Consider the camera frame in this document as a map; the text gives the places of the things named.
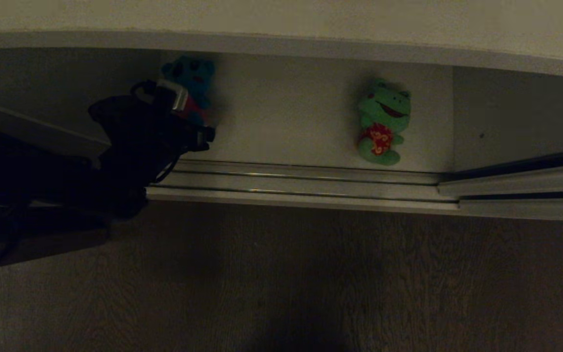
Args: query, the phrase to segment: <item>frog mouth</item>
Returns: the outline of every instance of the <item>frog mouth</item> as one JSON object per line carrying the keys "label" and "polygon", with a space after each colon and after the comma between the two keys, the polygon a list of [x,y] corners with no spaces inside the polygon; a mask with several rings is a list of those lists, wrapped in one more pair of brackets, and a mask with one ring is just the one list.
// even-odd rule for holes
{"label": "frog mouth", "polygon": [[404,113],[400,113],[397,110],[393,110],[393,109],[385,106],[384,104],[382,104],[380,102],[377,102],[377,103],[382,106],[382,109],[384,109],[386,114],[389,114],[392,117],[403,117],[403,116],[405,116]]}

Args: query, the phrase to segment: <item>wooden floor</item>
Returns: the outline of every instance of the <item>wooden floor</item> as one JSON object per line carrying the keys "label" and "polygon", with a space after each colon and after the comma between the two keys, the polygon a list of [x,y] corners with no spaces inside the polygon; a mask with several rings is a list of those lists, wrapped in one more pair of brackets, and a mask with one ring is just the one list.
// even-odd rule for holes
{"label": "wooden floor", "polygon": [[0,352],[563,351],[563,222],[155,202],[0,268]]}

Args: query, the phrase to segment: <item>green frog plush toy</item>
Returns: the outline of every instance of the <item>green frog plush toy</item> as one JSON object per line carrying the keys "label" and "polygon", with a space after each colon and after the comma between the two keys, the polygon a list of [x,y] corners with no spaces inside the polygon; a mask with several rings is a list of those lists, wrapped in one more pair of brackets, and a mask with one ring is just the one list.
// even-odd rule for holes
{"label": "green frog plush toy", "polygon": [[398,133],[410,122],[410,92],[396,91],[378,79],[358,107],[362,118],[362,136],[358,149],[362,158],[382,165],[394,165],[401,156],[391,149],[403,143]]}

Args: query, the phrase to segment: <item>plush toy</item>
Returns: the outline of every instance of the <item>plush toy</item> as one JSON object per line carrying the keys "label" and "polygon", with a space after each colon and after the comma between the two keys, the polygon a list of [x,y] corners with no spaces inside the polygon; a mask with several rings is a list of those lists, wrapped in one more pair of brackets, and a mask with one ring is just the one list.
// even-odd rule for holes
{"label": "plush toy", "polygon": [[178,114],[195,125],[208,125],[204,109],[210,107],[206,93],[210,89],[214,63],[206,60],[181,56],[172,63],[162,66],[165,80],[175,82],[188,90],[188,100],[184,111]]}
{"label": "plush toy", "polygon": [[404,141],[398,133],[410,122],[410,97],[408,91],[396,91],[385,80],[378,79],[360,100],[363,133],[358,149],[364,159],[382,165],[398,163],[401,156],[391,146]]}

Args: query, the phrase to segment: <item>blue plush toy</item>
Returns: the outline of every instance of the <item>blue plush toy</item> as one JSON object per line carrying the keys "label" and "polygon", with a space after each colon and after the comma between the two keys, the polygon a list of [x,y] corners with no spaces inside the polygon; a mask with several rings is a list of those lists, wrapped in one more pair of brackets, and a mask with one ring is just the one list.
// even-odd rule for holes
{"label": "blue plush toy", "polygon": [[207,109],[210,101],[206,97],[212,76],[214,74],[214,63],[206,60],[181,56],[173,63],[162,66],[162,74],[166,80],[175,82],[188,90],[195,103],[201,109]]}

